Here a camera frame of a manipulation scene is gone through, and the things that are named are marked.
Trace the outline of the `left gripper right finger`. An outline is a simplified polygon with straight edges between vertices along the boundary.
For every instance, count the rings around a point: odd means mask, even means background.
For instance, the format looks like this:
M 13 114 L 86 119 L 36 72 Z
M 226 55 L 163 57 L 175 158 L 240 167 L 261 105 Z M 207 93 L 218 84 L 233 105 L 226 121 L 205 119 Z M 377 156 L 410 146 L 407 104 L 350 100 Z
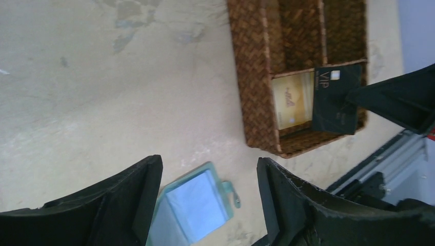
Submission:
M 391 204 L 358 181 L 334 195 L 265 157 L 257 175 L 267 229 L 257 245 L 434 245 L 434 206 L 422 201 Z

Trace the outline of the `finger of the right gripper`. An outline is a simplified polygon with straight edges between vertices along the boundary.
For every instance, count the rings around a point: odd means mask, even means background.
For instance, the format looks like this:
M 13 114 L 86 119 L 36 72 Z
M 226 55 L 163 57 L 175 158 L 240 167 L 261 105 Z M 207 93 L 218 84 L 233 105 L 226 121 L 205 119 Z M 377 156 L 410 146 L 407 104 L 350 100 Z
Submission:
M 351 90 L 346 100 L 416 134 L 434 128 L 434 64 Z

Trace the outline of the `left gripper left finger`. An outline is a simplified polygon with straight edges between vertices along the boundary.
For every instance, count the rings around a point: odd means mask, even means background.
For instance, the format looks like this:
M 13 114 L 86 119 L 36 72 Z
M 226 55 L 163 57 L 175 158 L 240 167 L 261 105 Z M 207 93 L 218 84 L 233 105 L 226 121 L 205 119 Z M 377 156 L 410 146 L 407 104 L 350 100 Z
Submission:
M 145 245 L 163 172 L 148 156 L 38 209 L 1 213 L 1 245 Z

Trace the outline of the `black VIP card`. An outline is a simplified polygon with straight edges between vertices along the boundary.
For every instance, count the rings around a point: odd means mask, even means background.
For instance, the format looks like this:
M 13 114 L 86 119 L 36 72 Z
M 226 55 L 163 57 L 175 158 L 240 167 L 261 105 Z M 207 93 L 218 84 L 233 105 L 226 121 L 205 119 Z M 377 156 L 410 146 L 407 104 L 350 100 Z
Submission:
M 314 131 L 353 135 L 357 106 L 347 102 L 348 93 L 360 87 L 359 64 L 314 69 L 312 125 Z

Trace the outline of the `gold credit card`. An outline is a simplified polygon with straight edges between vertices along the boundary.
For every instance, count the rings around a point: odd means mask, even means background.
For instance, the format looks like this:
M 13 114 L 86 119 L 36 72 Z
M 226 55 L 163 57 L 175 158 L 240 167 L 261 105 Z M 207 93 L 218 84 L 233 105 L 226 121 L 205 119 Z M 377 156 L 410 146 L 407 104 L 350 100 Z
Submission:
M 312 120 L 314 73 L 305 72 L 272 80 L 278 129 L 287 129 Z

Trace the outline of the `brown woven basket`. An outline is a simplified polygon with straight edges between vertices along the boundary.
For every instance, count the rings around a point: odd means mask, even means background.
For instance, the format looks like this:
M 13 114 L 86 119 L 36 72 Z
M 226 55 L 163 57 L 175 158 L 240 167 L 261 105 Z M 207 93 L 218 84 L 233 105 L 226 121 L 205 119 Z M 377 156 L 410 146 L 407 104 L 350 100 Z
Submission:
M 367 85 L 367 2 L 228 1 L 227 8 L 246 144 L 292 158 L 343 138 L 311 122 L 279 129 L 272 80 L 357 64 Z

